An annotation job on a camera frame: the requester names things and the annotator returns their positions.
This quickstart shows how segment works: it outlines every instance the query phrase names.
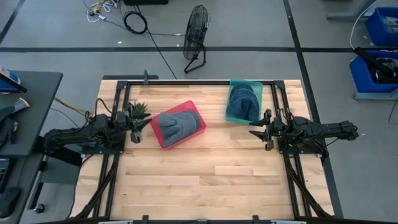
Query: wooden table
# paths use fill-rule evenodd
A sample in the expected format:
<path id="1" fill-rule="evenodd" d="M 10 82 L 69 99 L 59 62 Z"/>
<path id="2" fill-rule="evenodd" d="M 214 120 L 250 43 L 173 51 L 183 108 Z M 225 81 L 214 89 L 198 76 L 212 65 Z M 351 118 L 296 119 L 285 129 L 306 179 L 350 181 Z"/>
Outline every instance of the wooden table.
<path id="1" fill-rule="evenodd" d="M 99 89 L 98 97 L 110 108 L 116 84 L 117 80 L 103 80 Z M 285 85 L 293 114 L 309 117 L 300 80 L 285 80 Z M 265 151 L 264 143 L 248 132 L 263 128 L 225 121 L 228 88 L 228 85 L 131 88 L 130 101 L 146 102 L 148 112 L 153 115 L 192 100 L 207 129 L 169 151 L 160 148 L 149 125 L 142 132 L 140 144 L 132 143 L 127 135 L 119 161 L 111 219 L 140 220 L 143 215 L 149 215 L 151 220 L 250 220 L 253 215 L 262 220 L 293 219 L 284 162 L 277 145 L 272 151 Z M 271 89 L 264 87 L 262 111 L 267 108 L 275 116 Z M 99 105 L 98 113 L 105 112 Z M 300 157 L 307 188 L 325 211 L 333 214 L 320 159 L 314 154 Z M 101 162 L 101 155 L 93 156 L 81 168 L 72 216 L 95 192 Z M 296 193 L 303 215 L 298 188 Z"/>

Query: teal plastic bin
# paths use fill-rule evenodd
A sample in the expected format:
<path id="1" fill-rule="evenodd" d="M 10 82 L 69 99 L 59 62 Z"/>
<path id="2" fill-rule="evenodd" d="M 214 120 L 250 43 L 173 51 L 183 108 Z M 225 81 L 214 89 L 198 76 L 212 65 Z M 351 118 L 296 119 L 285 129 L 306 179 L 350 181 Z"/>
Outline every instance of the teal plastic bin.
<path id="1" fill-rule="evenodd" d="M 261 119 L 262 88 L 263 88 L 263 84 L 261 82 L 254 82 L 254 81 L 247 81 L 247 80 L 231 80 L 229 83 L 229 92 L 228 92 L 228 100 L 226 103 L 226 108 L 229 105 L 229 96 L 231 94 L 231 90 L 234 88 L 234 86 L 236 86 L 237 84 L 241 84 L 241 83 L 245 83 L 253 89 L 253 92 L 256 95 L 257 100 L 259 102 L 259 120 L 260 120 Z M 227 120 L 229 122 L 245 124 L 245 125 L 249 125 L 249 123 L 251 122 L 251 121 L 248 121 L 245 119 L 239 119 L 234 115 L 227 114 L 226 108 L 225 108 L 225 120 Z"/>

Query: blue bin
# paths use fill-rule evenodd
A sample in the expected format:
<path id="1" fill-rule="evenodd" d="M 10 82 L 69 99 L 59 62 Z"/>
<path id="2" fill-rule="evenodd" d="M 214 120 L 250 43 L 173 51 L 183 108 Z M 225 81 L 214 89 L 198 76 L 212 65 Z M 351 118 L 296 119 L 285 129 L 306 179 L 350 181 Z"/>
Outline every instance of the blue bin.
<path id="1" fill-rule="evenodd" d="M 398 47 L 398 34 L 387 31 L 382 16 L 398 18 L 398 7 L 378 7 L 366 22 L 372 42 L 377 46 Z"/>
<path id="2" fill-rule="evenodd" d="M 367 50 L 366 53 L 374 58 L 388 57 L 398 60 L 398 52 Z M 356 57 L 350 65 L 358 93 L 389 93 L 398 88 L 398 84 L 376 84 L 373 82 L 366 62 Z"/>

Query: gray desk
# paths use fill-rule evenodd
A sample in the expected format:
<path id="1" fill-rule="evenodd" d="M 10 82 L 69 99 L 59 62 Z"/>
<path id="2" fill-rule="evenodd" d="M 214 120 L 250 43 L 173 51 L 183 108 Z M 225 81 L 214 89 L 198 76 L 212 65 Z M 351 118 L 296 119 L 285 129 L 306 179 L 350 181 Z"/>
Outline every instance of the gray desk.
<path id="1" fill-rule="evenodd" d="M 16 143 L 3 146 L 0 149 L 0 157 L 25 157 L 32 152 L 62 79 L 62 73 L 14 73 L 22 80 L 21 84 L 27 88 L 27 93 L 1 95 L 0 105 L 11 106 L 22 97 L 30 108 L 12 115 L 18 122 Z"/>
<path id="2" fill-rule="evenodd" d="M 6 189 L 10 187 L 21 189 L 21 196 L 13 214 L 0 219 L 0 224 L 19 223 L 25 210 L 44 157 L 43 154 L 32 153 L 32 150 L 62 79 L 61 73 L 53 72 L 15 72 L 15 74 L 20 77 L 28 91 L 25 94 L 0 95 L 0 105 L 23 97 L 29 102 L 30 108 L 13 116 L 20 125 L 15 145 L 6 145 L 0 149 L 1 157 L 17 157 Z"/>

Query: black fan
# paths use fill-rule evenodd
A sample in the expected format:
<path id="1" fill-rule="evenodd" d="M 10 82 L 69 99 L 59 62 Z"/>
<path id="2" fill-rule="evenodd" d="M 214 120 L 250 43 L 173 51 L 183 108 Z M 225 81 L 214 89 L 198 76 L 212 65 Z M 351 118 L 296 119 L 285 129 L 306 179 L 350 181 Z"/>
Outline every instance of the black fan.
<path id="1" fill-rule="evenodd" d="M 206 63 L 206 48 L 203 45 L 203 41 L 205 41 L 207 27 L 207 9 L 202 5 L 195 6 L 191 12 L 191 16 L 189 17 L 187 31 L 185 32 L 183 50 L 184 57 L 191 61 L 184 69 L 185 73 L 202 67 Z M 194 68 L 188 69 L 192 62 L 198 59 L 201 50 L 203 50 L 203 63 Z"/>

